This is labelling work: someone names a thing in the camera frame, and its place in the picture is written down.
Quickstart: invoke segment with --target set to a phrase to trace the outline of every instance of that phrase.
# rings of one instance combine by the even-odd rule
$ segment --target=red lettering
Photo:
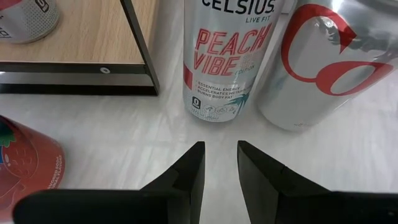
[[[195,49],[199,50],[200,44],[207,44],[210,39],[210,32],[206,29],[200,29],[198,34],[197,46]]]
[[[225,63],[225,59],[222,57],[215,57],[213,63],[211,64],[209,75],[219,75],[221,72],[221,68]]]
[[[209,64],[210,64],[210,61],[211,61],[212,58],[213,58],[213,56],[210,56],[210,55],[207,56],[205,65],[203,66],[203,69],[201,70],[202,73],[206,73],[206,71],[208,70],[208,67],[209,67]]]
[[[221,75],[232,75],[232,72],[229,72],[228,69],[236,67],[236,64],[233,62],[239,60],[240,58],[241,57],[230,57],[226,62],[225,68]]]
[[[200,66],[200,64],[202,63],[202,61],[205,59],[205,54],[200,54],[199,58],[198,58],[198,52],[195,51],[195,56],[194,56],[194,60],[193,60],[193,68],[196,70],[198,69],[198,67]]]
[[[207,49],[207,53],[209,54],[218,54],[219,52],[214,49],[216,45],[223,45],[223,42],[218,40],[219,37],[225,37],[226,32],[214,32],[213,38],[211,39],[209,48]]]
[[[257,36],[256,40],[254,41],[253,46],[251,47],[250,51],[252,52],[253,50],[259,49],[264,45],[264,42],[266,41],[267,34],[269,32],[269,29],[271,28],[272,23],[270,23],[267,28],[263,27],[261,28],[259,35]]]
[[[294,37],[299,32],[300,28],[305,22],[313,17],[325,16],[331,19],[337,26],[340,35],[340,54],[343,53],[344,49],[349,46],[350,43],[355,39],[356,34],[348,26],[348,24],[335,12],[324,6],[319,6],[316,4],[306,4],[298,8],[294,15],[292,16],[290,23],[286,29],[286,33],[283,38],[283,43],[281,47],[282,63],[286,71],[295,79],[307,83],[315,83],[318,89],[327,95],[331,96],[346,96],[357,93],[370,87],[372,84],[376,83],[378,80],[384,78],[386,75],[391,73],[394,69],[392,65],[379,62],[336,62],[331,65],[326,66],[321,69],[315,78],[305,78],[298,75],[293,71],[293,68],[289,63],[289,50],[292,46]],[[354,68],[359,68],[362,66],[372,66],[374,71],[370,76],[365,79],[358,86],[344,93],[332,93],[332,86],[341,78],[344,74],[349,72]]]
[[[348,71],[358,68],[361,66],[373,66],[373,73],[365,79],[361,84],[354,87],[352,90],[348,90],[344,93],[332,93],[331,88],[337,80],[346,74]],[[377,62],[337,62],[323,68],[315,79],[317,87],[322,92],[331,96],[346,96],[357,93],[376,83],[378,80],[384,78],[386,75],[392,72],[394,67],[385,63]]]
[[[229,52],[230,55],[234,55],[236,53],[236,46],[238,44],[239,33],[234,33],[228,43],[221,51],[221,55],[224,55],[226,52]]]
[[[239,49],[238,49],[238,54],[245,54],[246,52],[248,52],[248,51],[250,50],[250,47],[246,47],[244,50],[243,50],[243,48],[244,48],[246,42],[248,41],[248,38],[249,38],[251,35],[252,35],[252,36],[257,35],[257,33],[258,33],[257,30],[250,30],[249,32],[247,32],[247,33],[244,35],[243,40],[242,40],[242,42],[241,42],[241,45],[239,46]]]
[[[340,44],[341,44],[340,53],[342,53],[344,49],[347,46],[349,46],[349,44],[356,37],[356,34],[351,28],[349,28],[348,24],[337,13],[333,12],[327,7],[320,6],[317,4],[306,4],[298,8],[294,12],[286,28],[286,33],[282,40],[283,43],[281,47],[281,52],[282,52],[282,63],[284,64],[287,73],[289,73],[294,78],[303,82],[314,82],[315,78],[305,78],[300,75],[297,75],[293,71],[289,63],[289,50],[290,47],[292,46],[294,37],[297,35],[300,28],[305,24],[305,22],[318,16],[328,17],[337,25],[337,28],[339,30],[338,32],[340,35]]]

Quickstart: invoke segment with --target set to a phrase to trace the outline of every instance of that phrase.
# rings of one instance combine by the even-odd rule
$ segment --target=white surface
[[[253,98],[232,122],[200,121],[182,104],[182,2],[161,1],[164,23],[156,36],[162,38],[156,38],[152,55],[162,85],[159,97],[0,95],[0,114],[63,146],[63,188],[139,189],[195,142],[206,141],[201,223],[247,224],[236,163],[242,139],[328,189],[398,192],[395,75],[304,133],[271,125]]]

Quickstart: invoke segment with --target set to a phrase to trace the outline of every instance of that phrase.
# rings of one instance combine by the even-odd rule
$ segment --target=red logo
[[[25,189],[21,180],[32,177],[37,163],[37,152],[23,134],[0,121],[0,210],[15,202],[15,194]]]
[[[319,6],[316,4],[306,4],[298,8],[292,16],[290,23],[287,27],[281,48],[282,63],[284,64],[286,71],[291,76],[302,82],[315,83],[318,89],[327,95],[346,96],[366,89],[373,83],[377,82],[378,80],[382,79],[392,72],[394,67],[386,63],[348,61],[336,62],[324,67],[319,71],[318,75],[315,78],[305,78],[295,73],[289,63],[289,50],[294,40],[294,37],[297,35],[300,28],[304,25],[305,22],[307,22],[311,18],[318,16],[327,17],[336,24],[340,35],[340,54],[343,53],[344,49],[347,48],[347,46],[349,46],[349,44],[352,43],[352,41],[356,37],[354,31],[348,26],[343,18],[341,18],[337,13],[333,12],[327,7]],[[335,82],[337,82],[340,77],[342,77],[348,71],[361,66],[374,67],[373,73],[365,81],[344,93],[331,92],[331,87]]]

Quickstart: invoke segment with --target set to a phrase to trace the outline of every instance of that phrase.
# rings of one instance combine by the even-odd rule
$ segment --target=wooden shelf
[[[158,0],[132,0],[150,44]],[[48,36],[29,44],[0,44],[0,62],[144,64],[119,0],[58,0],[62,12]]]

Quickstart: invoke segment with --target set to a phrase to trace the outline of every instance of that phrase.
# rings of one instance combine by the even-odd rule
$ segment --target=aluminum can
[[[187,110],[212,122],[241,112],[283,5],[284,0],[185,0]]]
[[[298,1],[257,97],[275,125],[320,122],[398,65],[398,1]]]
[[[38,40],[54,29],[58,19],[55,0],[0,0],[0,41]]]
[[[0,115],[0,223],[12,220],[22,198],[56,189],[65,170],[65,155],[52,138]]]

